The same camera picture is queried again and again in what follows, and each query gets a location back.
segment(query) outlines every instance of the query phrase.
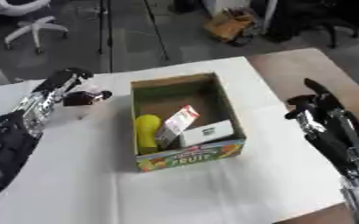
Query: yellow ball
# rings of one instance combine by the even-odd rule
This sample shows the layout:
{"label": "yellow ball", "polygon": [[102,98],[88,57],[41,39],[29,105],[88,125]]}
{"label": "yellow ball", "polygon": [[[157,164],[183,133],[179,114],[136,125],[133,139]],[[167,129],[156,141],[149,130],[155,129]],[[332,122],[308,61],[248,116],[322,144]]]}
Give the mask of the yellow ball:
{"label": "yellow ball", "polygon": [[155,132],[160,124],[160,118],[155,115],[141,115],[136,119],[137,143],[140,154],[158,152]]}

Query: white paper sheet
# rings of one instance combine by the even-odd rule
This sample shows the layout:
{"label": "white paper sheet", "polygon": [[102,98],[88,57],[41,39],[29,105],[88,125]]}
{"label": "white paper sheet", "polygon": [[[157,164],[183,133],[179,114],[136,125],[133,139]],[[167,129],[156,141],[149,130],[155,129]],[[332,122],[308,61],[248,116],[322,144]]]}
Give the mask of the white paper sheet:
{"label": "white paper sheet", "polygon": [[[135,172],[130,81],[215,71],[248,136],[239,157]],[[60,108],[31,159],[0,195],[0,224],[272,223],[342,202],[339,176],[304,139],[245,58],[92,82],[113,92],[81,121]],[[0,87],[0,114],[37,82]]]}

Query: table surface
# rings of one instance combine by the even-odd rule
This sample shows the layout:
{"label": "table surface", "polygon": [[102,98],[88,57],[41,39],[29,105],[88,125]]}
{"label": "table surface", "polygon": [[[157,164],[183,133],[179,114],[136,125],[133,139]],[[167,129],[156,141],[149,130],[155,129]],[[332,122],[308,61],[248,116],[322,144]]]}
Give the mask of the table surface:
{"label": "table surface", "polygon": [[[315,49],[277,52],[249,57],[249,62],[281,101],[295,95],[311,94],[311,91],[303,86],[303,80],[310,78],[330,89],[347,109],[359,118],[359,85],[322,52]],[[351,224],[353,221],[349,210],[340,204],[279,223]]]}
{"label": "table surface", "polygon": [[[130,82],[210,72],[221,79],[248,136],[243,154],[135,172]],[[81,121],[77,108],[57,109],[29,162],[0,195],[0,224],[259,224],[342,203],[338,173],[298,124],[283,118],[285,105],[245,58],[106,74],[92,82],[113,97]],[[0,87],[0,115],[37,84]]]}

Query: chair wheel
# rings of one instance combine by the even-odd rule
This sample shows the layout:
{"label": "chair wheel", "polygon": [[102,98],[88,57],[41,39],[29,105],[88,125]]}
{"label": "chair wheel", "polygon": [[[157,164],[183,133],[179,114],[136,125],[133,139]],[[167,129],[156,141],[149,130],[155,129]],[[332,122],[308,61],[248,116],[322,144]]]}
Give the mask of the chair wheel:
{"label": "chair wheel", "polygon": [[36,47],[35,48],[35,53],[37,54],[37,55],[40,55],[41,53],[43,53],[44,51],[43,51],[43,48],[42,47]]}
{"label": "chair wheel", "polygon": [[354,33],[353,35],[351,35],[351,37],[353,39],[358,39],[359,38],[359,32]]}
{"label": "chair wheel", "polygon": [[11,44],[6,44],[4,45],[5,50],[12,50],[13,46]]}
{"label": "chair wheel", "polygon": [[68,32],[67,32],[67,31],[64,31],[64,32],[62,33],[62,38],[63,38],[63,39],[68,39],[68,37],[69,37]]}
{"label": "chair wheel", "polygon": [[337,47],[337,44],[331,44],[331,45],[329,45],[329,48],[331,48],[331,49],[335,49]]}

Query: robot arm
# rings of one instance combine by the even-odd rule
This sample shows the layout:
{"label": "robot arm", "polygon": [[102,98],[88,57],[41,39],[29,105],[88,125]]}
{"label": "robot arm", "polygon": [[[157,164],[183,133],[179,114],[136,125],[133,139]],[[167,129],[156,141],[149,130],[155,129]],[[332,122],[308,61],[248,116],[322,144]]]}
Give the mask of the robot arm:
{"label": "robot arm", "polygon": [[306,79],[315,94],[288,100],[295,109],[285,115],[296,119],[305,139],[342,175],[348,207],[359,224],[359,121],[321,84]]}
{"label": "robot arm", "polygon": [[0,192],[18,175],[38,145],[56,103],[64,102],[65,106],[92,104],[94,94],[68,94],[81,84],[81,80],[92,77],[92,73],[78,68],[58,71],[37,86],[12,112],[0,116]]}

